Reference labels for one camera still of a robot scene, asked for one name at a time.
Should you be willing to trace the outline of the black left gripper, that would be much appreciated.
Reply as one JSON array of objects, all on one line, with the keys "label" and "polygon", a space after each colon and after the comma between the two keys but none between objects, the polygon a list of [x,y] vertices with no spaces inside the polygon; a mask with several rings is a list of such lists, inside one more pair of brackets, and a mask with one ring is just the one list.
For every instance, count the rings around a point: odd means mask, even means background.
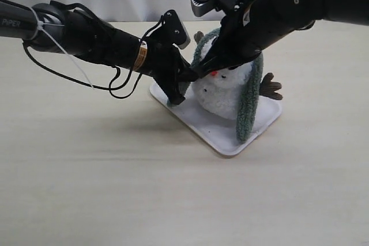
[{"label": "black left gripper", "polygon": [[198,73],[173,44],[146,39],[139,43],[133,71],[152,77],[167,96],[171,105],[179,105],[185,100],[184,82],[199,79]]}]

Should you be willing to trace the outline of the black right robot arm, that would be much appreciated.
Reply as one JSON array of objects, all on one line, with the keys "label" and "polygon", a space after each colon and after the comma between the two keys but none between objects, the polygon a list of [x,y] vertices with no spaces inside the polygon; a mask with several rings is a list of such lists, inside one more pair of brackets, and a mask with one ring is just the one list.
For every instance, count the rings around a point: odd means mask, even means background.
[{"label": "black right robot arm", "polygon": [[191,0],[191,5],[198,17],[211,10],[225,14],[210,50],[194,66],[199,77],[252,62],[286,35],[318,20],[368,24],[368,0]]}]

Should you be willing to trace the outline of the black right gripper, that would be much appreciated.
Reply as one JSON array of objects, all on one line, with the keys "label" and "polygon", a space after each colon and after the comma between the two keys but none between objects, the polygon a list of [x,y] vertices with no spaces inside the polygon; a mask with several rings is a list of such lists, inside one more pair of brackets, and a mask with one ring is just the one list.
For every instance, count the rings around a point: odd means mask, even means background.
[{"label": "black right gripper", "polygon": [[303,0],[253,0],[240,14],[224,18],[221,28],[198,31],[198,77],[251,62],[286,35],[311,28],[314,20],[303,8]]}]

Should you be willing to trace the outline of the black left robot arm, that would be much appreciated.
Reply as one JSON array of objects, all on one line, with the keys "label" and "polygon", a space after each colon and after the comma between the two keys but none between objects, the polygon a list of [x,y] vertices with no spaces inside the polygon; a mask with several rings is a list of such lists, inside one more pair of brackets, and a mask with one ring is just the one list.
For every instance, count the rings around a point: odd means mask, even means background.
[{"label": "black left robot arm", "polygon": [[141,37],[118,29],[80,3],[31,7],[1,0],[1,36],[22,40],[25,51],[65,54],[96,65],[127,69],[154,79],[173,105],[198,74],[181,55],[190,43],[177,12],[166,11]]}]

